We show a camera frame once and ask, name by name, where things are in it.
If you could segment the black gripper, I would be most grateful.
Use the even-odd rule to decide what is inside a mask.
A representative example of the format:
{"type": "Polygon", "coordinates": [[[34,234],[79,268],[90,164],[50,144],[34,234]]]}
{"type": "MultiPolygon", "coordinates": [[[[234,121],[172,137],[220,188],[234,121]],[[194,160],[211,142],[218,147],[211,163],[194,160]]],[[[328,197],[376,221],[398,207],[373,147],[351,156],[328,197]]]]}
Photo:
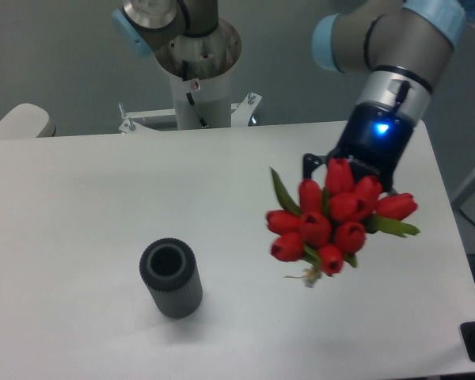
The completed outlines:
{"type": "MultiPolygon", "coordinates": [[[[389,109],[374,104],[357,105],[328,159],[346,158],[356,181],[376,176],[382,189],[393,187],[393,174],[412,136],[415,124],[389,109]]],[[[307,153],[302,157],[302,179],[327,164],[326,155],[307,153]]]]}

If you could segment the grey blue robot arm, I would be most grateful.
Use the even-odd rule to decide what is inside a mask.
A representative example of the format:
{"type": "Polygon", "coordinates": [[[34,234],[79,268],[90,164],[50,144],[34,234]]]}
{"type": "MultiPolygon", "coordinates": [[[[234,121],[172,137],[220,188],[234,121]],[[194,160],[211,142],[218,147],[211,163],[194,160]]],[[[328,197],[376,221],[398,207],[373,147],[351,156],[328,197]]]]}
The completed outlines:
{"type": "MultiPolygon", "coordinates": [[[[215,1],[126,1],[112,21],[137,55],[154,55],[169,75],[181,130],[246,125],[234,111],[230,71],[241,55],[236,29],[215,1]]],[[[456,1],[368,1],[320,20],[312,35],[318,66],[369,71],[329,158],[346,158],[357,178],[393,174],[455,51],[466,23],[456,1]]]]}

